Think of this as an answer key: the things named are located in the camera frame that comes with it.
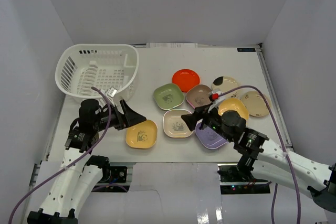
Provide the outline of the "white square panda plate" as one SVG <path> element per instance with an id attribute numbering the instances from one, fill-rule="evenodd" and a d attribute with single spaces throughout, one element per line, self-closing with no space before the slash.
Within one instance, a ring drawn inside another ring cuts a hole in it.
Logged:
<path id="1" fill-rule="evenodd" d="M 191 114 L 185 109 L 169 110 L 163 116 L 163 131 L 170 138 L 187 138 L 194 132 L 190 131 L 182 120 L 182 115 Z"/>

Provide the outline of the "yellow square plate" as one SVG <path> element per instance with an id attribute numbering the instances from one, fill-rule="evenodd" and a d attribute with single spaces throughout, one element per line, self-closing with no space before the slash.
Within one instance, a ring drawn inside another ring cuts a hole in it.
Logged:
<path id="1" fill-rule="evenodd" d="M 127 129 L 125 142 L 131 148 L 149 149 L 155 145 L 157 133 L 156 123 L 146 120 Z"/>
<path id="2" fill-rule="evenodd" d="M 226 111 L 236 111 L 241 118 L 244 118 L 246 121 L 249 119 L 249 112 L 241 100 L 237 98 L 229 98 L 224 100 L 218 107 L 218 114 L 223 115 Z"/>

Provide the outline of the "purple square panda plate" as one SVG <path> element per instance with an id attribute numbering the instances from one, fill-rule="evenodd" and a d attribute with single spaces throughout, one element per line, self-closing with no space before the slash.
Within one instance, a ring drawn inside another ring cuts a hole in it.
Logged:
<path id="1" fill-rule="evenodd" d="M 199 121 L 196 125 L 195 134 L 205 148 L 215 150 L 228 143 L 226 139 L 218 135 L 210 127 L 206 126 L 204 129 L 200 129 L 201 124 L 202 122 Z"/>

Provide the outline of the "brown square panda plate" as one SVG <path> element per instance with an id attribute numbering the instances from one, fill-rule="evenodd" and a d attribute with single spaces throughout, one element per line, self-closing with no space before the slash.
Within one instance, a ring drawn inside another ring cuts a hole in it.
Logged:
<path id="1" fill-rule="evenodd" d="M 186 100 L 193 108 L 211 104 L 209 99 L 211 91 L 207 85 L 198 84 L 186 93 Z"/>

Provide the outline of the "green square panda plate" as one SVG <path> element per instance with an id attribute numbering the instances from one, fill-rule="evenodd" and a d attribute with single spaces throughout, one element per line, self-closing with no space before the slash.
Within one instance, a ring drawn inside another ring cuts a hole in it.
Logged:
<path id="1" fill-rule="evenodd" d="M 171 110 L 184 102 L 184 94 L 178 85 L 168 83 L 156 88 L 153 92 L 154 100 L 162 110 Z"/>

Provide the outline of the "red round plate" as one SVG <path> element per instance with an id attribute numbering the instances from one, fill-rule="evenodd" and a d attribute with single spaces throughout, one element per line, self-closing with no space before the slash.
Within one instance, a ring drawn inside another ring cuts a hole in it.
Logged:
<path id="1" fill-rule="evenodd" d="M 180 69 L 174 73 L 172 83 L 177 85 L 182 92 L 188 92 L 200 84 L 200 77 L 194 70 Z"/>

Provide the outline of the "cream plate with black patch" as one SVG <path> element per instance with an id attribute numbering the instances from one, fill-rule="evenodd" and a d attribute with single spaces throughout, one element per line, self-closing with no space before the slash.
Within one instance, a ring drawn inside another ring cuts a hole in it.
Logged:
<path id="1" fill-rule="evenodd" d="M 239 86 L 240 83 L 236 79 L 232 77 L 221 76 L 213 81 L 211 87 L 212 90 L 219 90 L 224 93 Z"/>

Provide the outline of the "cream round floral plate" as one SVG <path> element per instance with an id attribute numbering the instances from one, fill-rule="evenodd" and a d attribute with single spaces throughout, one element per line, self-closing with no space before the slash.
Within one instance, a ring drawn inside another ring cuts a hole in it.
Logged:
<path id="1" fill-rule="evenodd" d="M 262 96 L 257 91 L 248 91 L 244 93 L 240 100 L 251 116 L 260 118 L 269 114 L 269 110 Z"/>

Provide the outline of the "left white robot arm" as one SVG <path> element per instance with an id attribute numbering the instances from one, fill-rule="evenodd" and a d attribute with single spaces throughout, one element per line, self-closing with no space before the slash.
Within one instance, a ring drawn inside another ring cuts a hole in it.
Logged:
<path id="1" fill-rule="evenodd" d="M 124 100 L 120 105 L 122 111 L 111 103 L 100 106 L 95 99 L 81 102 L 79 116 L 70 126 L 60 170 L 39 209 L 29 213 L 28 223 L 78 223 L 94 186 L 111 177 L 109 158 L 93 155 L 93 146 L 111 127 L 123 130 L 146 120 Z"/>

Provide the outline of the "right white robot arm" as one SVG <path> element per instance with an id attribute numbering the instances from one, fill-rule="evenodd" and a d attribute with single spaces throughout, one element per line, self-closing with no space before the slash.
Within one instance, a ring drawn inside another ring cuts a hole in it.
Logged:
<path id="1" fill-rule="evenodd" d="M 335 166 L 307 159 L 293 151 L 284 151 L 266 135 L 248 128 L 246 120 L 233 110 L 219 115 L 203 106 L 181 116 L 190 130 L 210 129 L 232 142 L 241 158 L 233 169 L 241 180 L 268 180 L 297 189 L 319 207 L 335 212 Z"/>

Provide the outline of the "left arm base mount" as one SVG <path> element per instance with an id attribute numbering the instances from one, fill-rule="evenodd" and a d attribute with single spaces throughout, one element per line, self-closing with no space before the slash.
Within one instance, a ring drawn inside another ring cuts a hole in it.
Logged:
<path id="1" fill-rule="evenodd" d="M 107 174 L 93 188 L 95 193 L 127 193 L 132 180 L 133 164 L 111 163 Z"/>

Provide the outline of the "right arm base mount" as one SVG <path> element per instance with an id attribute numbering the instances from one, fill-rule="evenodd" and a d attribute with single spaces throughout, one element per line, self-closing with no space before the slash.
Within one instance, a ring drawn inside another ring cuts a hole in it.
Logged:
<path id="1" fill-rule="evenodd" d="M 221 195 L 269 194 L 270 182 L 254 177 L 245 178 L 236 169 L 236 163 L 218 164 Z"/>

